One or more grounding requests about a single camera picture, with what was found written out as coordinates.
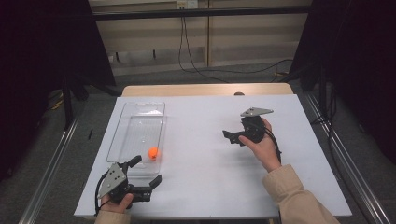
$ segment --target table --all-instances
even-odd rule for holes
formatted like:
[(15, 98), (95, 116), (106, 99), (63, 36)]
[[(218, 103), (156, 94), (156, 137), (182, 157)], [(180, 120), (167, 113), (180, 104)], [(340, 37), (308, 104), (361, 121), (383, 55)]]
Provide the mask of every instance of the table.
[[(216, 91), (221, 96), (214, 96)], [(237, 91), (246, 96), (233, 96)], [(161, 96), (171, 92), (173, 96)], [(275, 127), (283, 162), (293, 164), (305, 187), (335, 216), (351, 215), (301, 104), (288, 84), (139, 86), (125, 88), (122, 96), (116, 103), (75, 216), (92, 217), (93, 190), (106, 170), (106, 154), (122, 105), (130, 101), (164, 101), (168, 117), (161, 168), (163, 182), (154, 190), (150, 203), (134, 204), (131, 210), (134, 217), (276, 217), (277, 209), (261, 183), (265, 171), (260, 163), (248, 149), (230, 145), (221, 136), (221, 128), (232, 132), (242, 129), (239, 113), (250, 105), (275, 110), (266, 117)]]

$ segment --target white table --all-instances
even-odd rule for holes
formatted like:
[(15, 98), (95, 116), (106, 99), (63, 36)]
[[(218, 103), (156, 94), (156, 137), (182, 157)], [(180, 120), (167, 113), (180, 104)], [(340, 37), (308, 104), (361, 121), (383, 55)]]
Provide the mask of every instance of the white table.
[(107, 152), (126, 102), (165, 102), (163, 182), (151, 202), (134, 203), (134, 217), (146, 219), (268, 218), (278, 212), (262, 186), (266, 174), (246, 147), (231, 145), (222, 130), (243, 130), (239, 114), (251, 106), (271, 108), (282, 162), (293, 165), (335, 216), (351, 212), (296, 95), (120, 97), (75, 212), (93, 217), (93, 196), (106, 171)]

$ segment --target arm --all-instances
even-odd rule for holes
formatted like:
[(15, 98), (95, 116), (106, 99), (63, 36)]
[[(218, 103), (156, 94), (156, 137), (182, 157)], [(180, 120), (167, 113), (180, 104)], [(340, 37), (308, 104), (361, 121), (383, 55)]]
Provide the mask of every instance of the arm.
[[(271, 124), (266, 119), (262, 121), (271, 131)], [(274, 143), (269, 136), (265, 135), (257, 144), (245, 136), (239, 136), (239, 140), (252, 150), (267, 170), (268, 176), (262, 183), (279, 206), (282, 223), (338, 223), (315, 196), (303, 188), (293, 168), (280, 164)]]
[(95, 224), (127, 224), (131, 222), (131, 216), (124, 214), (126, 207), (132, 202), (133, 194), (127, 194), (120, 202), (116, 204), (110, 201), (110, 197), (105, 195), (102, 198), (102, 206), (95, 220)]

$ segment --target black panel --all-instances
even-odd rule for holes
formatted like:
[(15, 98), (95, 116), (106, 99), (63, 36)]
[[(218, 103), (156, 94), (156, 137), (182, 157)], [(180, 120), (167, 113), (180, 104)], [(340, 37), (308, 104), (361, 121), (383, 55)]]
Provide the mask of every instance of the black panel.
[(324, 68), (326, 78), (396, 163), (395, 3), (314, 0), (312, 6), (322, 7), (321, 13), (308, 15), (290, 71), (320, 64), (301, 75), (304, 89), (312, 89)]
[(63, 75), (114, 85), (94, 21), (57, 21), (50, 15), (91, 13), (88, 1), (0, 3), (0, 177), (17, 164), (35, 137), (48, 95)]

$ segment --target wall socket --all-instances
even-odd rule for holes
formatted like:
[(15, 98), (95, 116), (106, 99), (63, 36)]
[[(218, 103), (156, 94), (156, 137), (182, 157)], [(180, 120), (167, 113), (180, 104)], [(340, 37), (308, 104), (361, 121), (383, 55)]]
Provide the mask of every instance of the wall socket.
[(176, 9), (195, 9), (198, 8), (198, 0), (176, 1)]

